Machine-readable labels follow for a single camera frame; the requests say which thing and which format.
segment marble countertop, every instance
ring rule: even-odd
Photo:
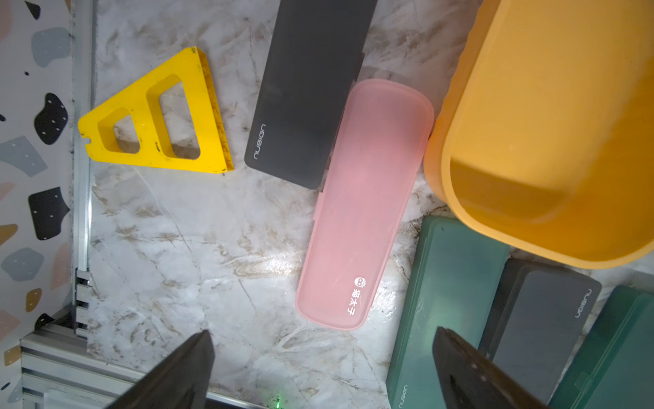
[[[360,79],[412,86],[438,111],[479,4],[379,0]],[[147,371],[191,334],[209,329],[214,391],[263,405],[279,397],[284,408],[388,408],[385,379],[421,219],[451,214],[421,173],[366,324],[341,332],[297,313],[317,191],[243,162],[278,6],[99,0],[96,104],[181,49],[199,46],[209,59],[235,171],[94,163],[89,349]],[[178,109],[181,88],[164,95],[162,105],[173,143],[193,151],[190,117]],[[601,298],[638,272],[654,272],[651,266],[652,260],[593,272],[605,284]]]

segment pink case lid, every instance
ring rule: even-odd
[[[366,321],[433,125],[432,104],[407,86],[371,79],[350,92],[298,286],[306,319]]]

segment orange plastic bin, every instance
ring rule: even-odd
[[[424,170],[463,223],[537,255],[654,250],[654,1],[486,0]]]

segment teal green plastic box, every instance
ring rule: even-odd
[[[438,327],[479,346],[509,246],[460,221],[422,222],[386,387],[392,409],[445,409],[432,344]]]
[[[654,408],[654,294],[613,290],[549,405]]]

